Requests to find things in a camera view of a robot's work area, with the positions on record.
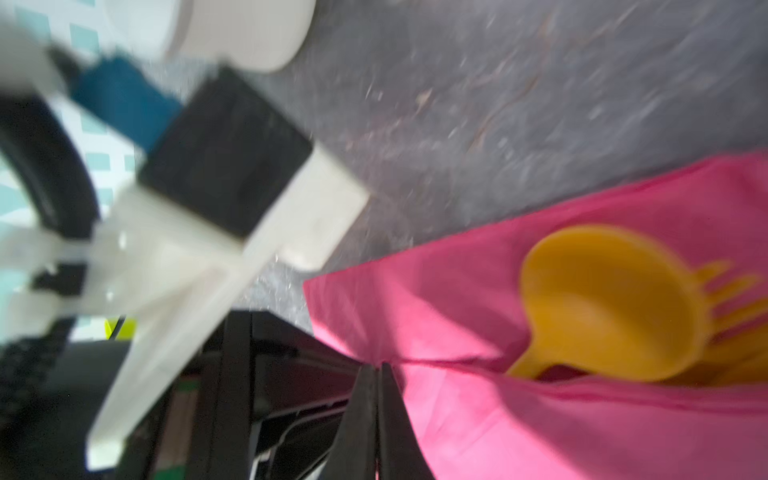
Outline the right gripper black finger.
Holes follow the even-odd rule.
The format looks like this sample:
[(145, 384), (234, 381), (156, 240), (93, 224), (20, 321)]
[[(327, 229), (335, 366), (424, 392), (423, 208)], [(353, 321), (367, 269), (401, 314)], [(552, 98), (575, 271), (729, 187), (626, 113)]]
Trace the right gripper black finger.
[(378, 453), (382, 480), (434, 480), (414, 434), (393, 368), (378, 373)]

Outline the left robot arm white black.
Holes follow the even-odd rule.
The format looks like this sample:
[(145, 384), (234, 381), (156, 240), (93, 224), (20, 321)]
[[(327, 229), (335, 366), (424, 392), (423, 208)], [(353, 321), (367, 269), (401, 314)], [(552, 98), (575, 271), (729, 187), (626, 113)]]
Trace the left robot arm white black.
[[(274, 257), (321, 268), (364, 210), (368, 190), (258, 96), (216, 101), (199, 93), (164, 128), (108, 217), (42, 100), (2, 101), (1, 146), (41, 222), (1, 244), (2, 267), (32, 277), (2, 321), (1, 432), (34, 428), (44, 451), (19, 472), (63, 478), (58, 444), (74, 446), (88, 470), (117, 466), (132, 431), (222, 329), (211, 434), (217, 453), (208, 472), (245, 477), (252, 327), (232, 304)], [(100, 402), (77, 401), (44, 419), (40, 389), (66, 352), (75, 319), (118, 314), (134, 317), (137, 331)]]

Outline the pink paper napkin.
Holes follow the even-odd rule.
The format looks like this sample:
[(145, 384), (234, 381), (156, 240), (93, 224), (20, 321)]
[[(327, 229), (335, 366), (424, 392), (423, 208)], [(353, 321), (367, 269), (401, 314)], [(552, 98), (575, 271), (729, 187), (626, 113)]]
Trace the pink paper napkin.
[(390, 363), (439, 479), (763, 479), (767, 389), (630, 384), (506, 369), (526, 348), (520, 264), (570, 225), (620, 225), (692, 265), (767, 271), (767, 156), (714, 157), (304, 285), (315, 335)]

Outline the white plastic tub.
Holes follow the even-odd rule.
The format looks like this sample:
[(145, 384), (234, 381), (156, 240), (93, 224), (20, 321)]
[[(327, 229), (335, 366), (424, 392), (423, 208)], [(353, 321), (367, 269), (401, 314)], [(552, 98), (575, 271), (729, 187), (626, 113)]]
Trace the white plastic tub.
[(287, 65), (301, 48), (315, 0), (106, 1), (116, 41), (151, 61), (224, 60), (256, 72)]

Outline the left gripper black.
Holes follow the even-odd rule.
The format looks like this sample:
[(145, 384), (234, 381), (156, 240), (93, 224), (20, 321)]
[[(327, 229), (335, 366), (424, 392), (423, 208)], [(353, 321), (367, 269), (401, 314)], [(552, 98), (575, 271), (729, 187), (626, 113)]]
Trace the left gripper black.
[(375, 367), (272, 313), (232, 311), (134, 430), (113, 476), (308, 479), (327, 459), (320, 479), (374, 480), (377, 406)]

